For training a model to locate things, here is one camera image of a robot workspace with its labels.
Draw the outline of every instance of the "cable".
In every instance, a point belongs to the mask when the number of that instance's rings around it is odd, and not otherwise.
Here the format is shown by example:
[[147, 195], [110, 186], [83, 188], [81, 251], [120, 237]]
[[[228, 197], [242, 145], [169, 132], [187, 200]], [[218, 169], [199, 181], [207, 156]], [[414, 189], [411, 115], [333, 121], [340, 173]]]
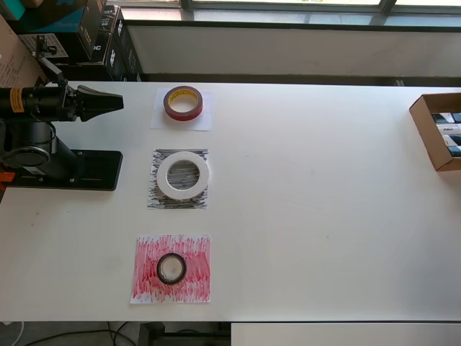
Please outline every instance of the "cable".
[[117, 339], [117, 335], [120, 334], [120, 330], [122, 330], [122, 328], [124, 326], [126, 326], [128, 324], [128, 322], [125, 322], [124, 324], [122, 324], [118, 329], [117, 329], [117, 334], [114, 335], [114, 339], [112, 341], [112, 346], [117, 346], [117, 344], [115, 343], [115, 340]]
[[22, 333], [24, 331], [24, 322], [21, 322], [21, 331], [19, 332], [19, 335], [17, 336], [16, 340], [13, 342], [12, 346], [15, 346], [19, 339], [21, 339]]
[[56, 337], [64, 337], [66, 335], [107, 333], [107, 332], [114, 333], [115, 336], [120, 335], [121, 337], [126, 339], [131, 345], [136, 346], [136, 343], [134, 341], [132, 341], [129, 337], [127, 337], [126, 335], [123, 335], [122, 333], [119, 333], [118, 331], [112, 330], [112, 329], [97, 329], [97, 330], [84, 330], [84, 331], [81, 331], [81, 332], [67, 332], [67, 333], [53, 335], [51, 337], [44, 337], [43, 339], [39, 339], [39, 340], [35, 340], [33, 342], [29, 342], [28, 344], [26, 344], [24, 346], [32, 346], [32, 345], [38, 344], [39, 342], [44, 342], [44, 341], [47, 341], [47, 340], [55, 339]]
[[[110, 329], [110, 324], [109, 324], [109, 321], [107, 321], [107, 328]], [[112, 336], [112, 333], [109, 332], [109, 335], [110, 335], [110, 339], [112, 340], [112, 343], [114, 342], [114, 337]]]

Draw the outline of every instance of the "brown cardboard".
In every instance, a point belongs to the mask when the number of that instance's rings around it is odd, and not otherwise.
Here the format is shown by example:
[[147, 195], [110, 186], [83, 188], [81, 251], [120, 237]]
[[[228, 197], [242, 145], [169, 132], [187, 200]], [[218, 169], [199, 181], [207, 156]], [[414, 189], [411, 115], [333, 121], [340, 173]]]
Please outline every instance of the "brown cardboard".
[[0, 88], [33, 87], [45, 82], [38, 62], [0, 17]]
[[439, 172], [458, 170], [461, 157], [452, 157], [431, 115], [441, 112], [461, 112], [461, 93], [424, 94], [410, 107], [434, 168]]

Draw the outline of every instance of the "paper with red scribbles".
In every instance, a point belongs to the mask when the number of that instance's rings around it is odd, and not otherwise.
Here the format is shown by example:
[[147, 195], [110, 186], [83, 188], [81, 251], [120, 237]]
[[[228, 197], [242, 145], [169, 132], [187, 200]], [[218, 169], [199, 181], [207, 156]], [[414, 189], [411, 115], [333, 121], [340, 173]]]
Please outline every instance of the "paper with red scribbles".
[[[157, 262], [170, 252], [186, 261], [184, 279], [165, 285]], [[210, 237], [199, 235], [140, 236], [136, 245], [131, 303], [207, 303], [210, 301]]]

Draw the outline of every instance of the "black storage box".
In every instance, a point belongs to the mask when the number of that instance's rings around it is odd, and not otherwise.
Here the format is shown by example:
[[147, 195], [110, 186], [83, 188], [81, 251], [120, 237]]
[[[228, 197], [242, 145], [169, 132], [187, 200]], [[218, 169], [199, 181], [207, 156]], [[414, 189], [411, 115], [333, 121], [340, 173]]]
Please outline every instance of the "black storage box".
[[100, 32], [88, 63], [62, 64], [56, 66], [71, 81], [127, 81], [128, 72], [112, 36]]
[[46, 55], [54, 63], [89, 61], [105, 4], [106, 0], [44, 0], [9, 24], [31, 51], [36, 35], [46, 34], [48, 45], [58, 48], [55, 56]]
[[141, 81], [143, 69], [136, 54], [128, 28], [123, 24], [122, 10], [117, 5], [107, 5], [104, 8], [100, 32], [110, 32], [122, 54], [123, 62], [128, 71], [129, 81]]

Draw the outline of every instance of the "open cardboard box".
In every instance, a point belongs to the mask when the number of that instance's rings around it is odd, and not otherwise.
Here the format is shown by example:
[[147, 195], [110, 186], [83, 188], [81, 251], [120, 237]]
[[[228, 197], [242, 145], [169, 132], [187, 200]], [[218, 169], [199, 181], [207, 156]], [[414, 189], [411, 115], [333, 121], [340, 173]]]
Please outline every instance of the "open cardboard box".
[[461, 93], [424, 94], [410, 107], [429, 158], [438, 172], [461, 169], [461, 157], [452, 157], [431, 115], [443, 112], [461, 112]]

